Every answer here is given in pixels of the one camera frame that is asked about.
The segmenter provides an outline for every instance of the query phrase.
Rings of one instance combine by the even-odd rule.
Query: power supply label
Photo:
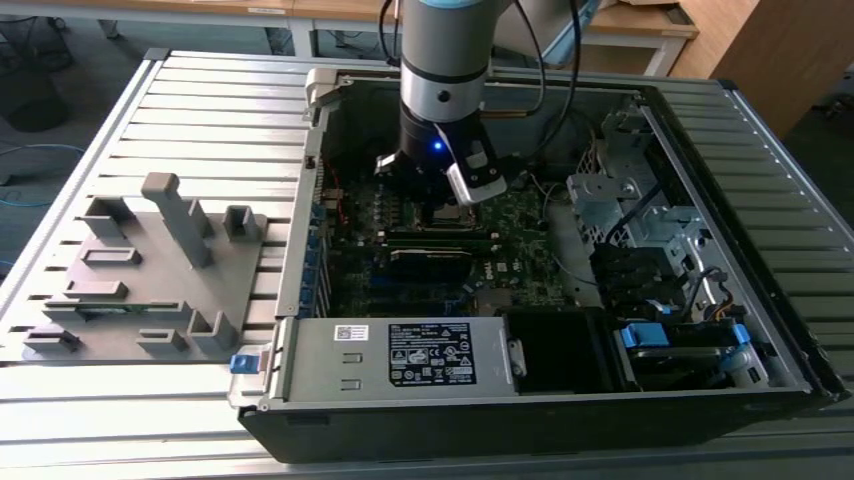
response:
[[[478,383],[468,324],[388,325],[388,381],[395,387]]]

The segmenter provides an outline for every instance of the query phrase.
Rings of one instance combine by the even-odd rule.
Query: white sticker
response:
[[[367,325],[335,325],[336,342],[366,342],[368,339]]]
[[[284,10],[280,8],[247,8],[249,13],[268,13],[271,15],[284,15]]]

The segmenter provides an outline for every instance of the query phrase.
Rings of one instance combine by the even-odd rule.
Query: motherboard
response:
[[[559,267],[534,185],[475,207],[427,207],[374,178],[324,190],[332,224],[330,315],[491,316],[559,306]]]

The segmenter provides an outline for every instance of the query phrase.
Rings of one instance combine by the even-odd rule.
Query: slotted aluminum platform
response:
[[[72,220],[85,197],[128,195],[133,209],[153,211],[137,192],[144,175],[161,170],[180,175],[181,196],[201,199],[205,211],[221,212],[239,202],[271,219],[241,337],[243,343],[268,341],[310,128],[303,85],[319,65],[384,68],[338,59],[191,52],[144,61],[0,290],[1,332],[23,319],[43,321],[39,299],[63,286],[63,269],[88,234],[83,222]],[[495,74],[535,78],[527,70],[498,69]],[[853,381],[854,237],[739,93],[710,81],[595,75],[584,80],[660,89],[829,358]],[[787,472],[813,472],[819,466],[826,471],[827,456],[837,456],[831,462],[839,472],[854,463],[854,403],[847,401],[697,447],[282,465],[237,423],[225,400],[228,385],[224,365],[0,369],[0,467],[21,467],[0,476],[400,477],[652,466],[632,469],[632,477],[648,472],[659,478],[675,468],[680,476],[702,473],[709,462],[721,461],[727,463],[715,463],[717,471],[753,466],[765,474],[775,466]]]

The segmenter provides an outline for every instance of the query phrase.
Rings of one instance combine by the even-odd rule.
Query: blue cable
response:
[[[24,207],[24,208],[47,207],[51,203],[52,202],[17,203],[17,202],[9,202],[8,200],[0,200],[0,205],[5,205],[7,207]]]
[[[17,145],[0,152],[0,156],[5,155],[7,153],[17,152],[19,150],[24,150],[27,148],[44,150],[73,150],[80,154],[80,156],[83,156],[83,154],[85,153],[84,149],[81,149],[80,147],[75,147],[73,145],[64,145],[61,143],[36,143],[33,145]]]
[[[73,150],[80,154],[80,156],[83,156],[83,154],[85,153],[84,149],[81,149],[80,147],[75,147],[73,145],[64,145],[61,143],[36,143],[33,145],[17,145],[9,148],[8,150],[4,150],[3,152],[0,152],[0,157],[8,153],[17,152],[19,150],[24,150],[27,148],[44,149],[44,150]],[[7,207],[24,207],[24,208],[47,207],[48,205],[51,205],[51,203],[52,202],[19,203],[19,202],[11,202],[8,200],[0,200],[0,205],[5,205]]]

